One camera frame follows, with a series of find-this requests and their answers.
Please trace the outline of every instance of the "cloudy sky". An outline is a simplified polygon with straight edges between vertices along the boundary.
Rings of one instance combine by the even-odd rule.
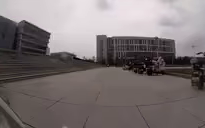
[[[52,52],[96,55],[96,35],[176,40],[177,55],[205,50],[205,0],[0,0],[0,15],[52,33]]]

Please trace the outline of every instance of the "paved ground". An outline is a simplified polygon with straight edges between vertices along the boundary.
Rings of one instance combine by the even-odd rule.
[[[172,76],[100,68],[4,84],[0,93],[36,128],[198,128],[205,90]]]

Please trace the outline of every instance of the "staircase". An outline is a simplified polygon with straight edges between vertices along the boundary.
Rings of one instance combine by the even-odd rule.
[[[64,62],[50,56],[18,56],[15,52],[0,50],[0,83],[96,67],[99,65],[82,60]]]

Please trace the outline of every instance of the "roof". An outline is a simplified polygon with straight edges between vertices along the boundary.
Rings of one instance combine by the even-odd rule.
[[[56,54],[67,54],[67,55],[70,55],[70,56],[76,56],[75,54],[70,53],[70,52],[54,52],[54,53],[51,53],[51,55],[56,55]]]
[[[36,26],[36,25],[34,25],[34,24],[32,24],[32,23],[26,21],[26,20],[22,20],[20,23],[26,23],[26,24],[29,24],[29,25],[31,25],[31,26],[33,26],[33,27],[35,27],[35,28],[37,28],[37,29],[39,29],[39,30],[41,30],[41,31],[43,31],[43,32],[45,32],[45,33],[47,33],[47,34],[49,34],[49,35],[51,35],[50,32],[47,32],[46,30],[44,30],[44,29],[42,29],[42,28],[39,28],[38,26]]]
[[[173,39],[167,39],[167,38],[159,38],[159,37],[142,37],[142,36],[112,36],[111,38],[118,38],[118,39],[161,39],[161,40],[172,40]]]

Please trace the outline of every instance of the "building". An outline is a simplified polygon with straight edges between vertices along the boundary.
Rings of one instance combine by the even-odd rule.
[[[76,57],[75,54],[70,53],[70,52],[56,52],[56,53],[51,53],[51,56],[59,58],[63,61],[71,61],[73,58]]]
[[[175,51],[172,39],[97,35],[97,62],[103,64],[121,64],[145,56],[162,56],[166,61],[173,61]]]
[[[19,53],[46,55],[50,33],[23,20],[18,23],[16,47]]]
[[[16,22],[0,16],[0,48],[15,50],[16,28]]]

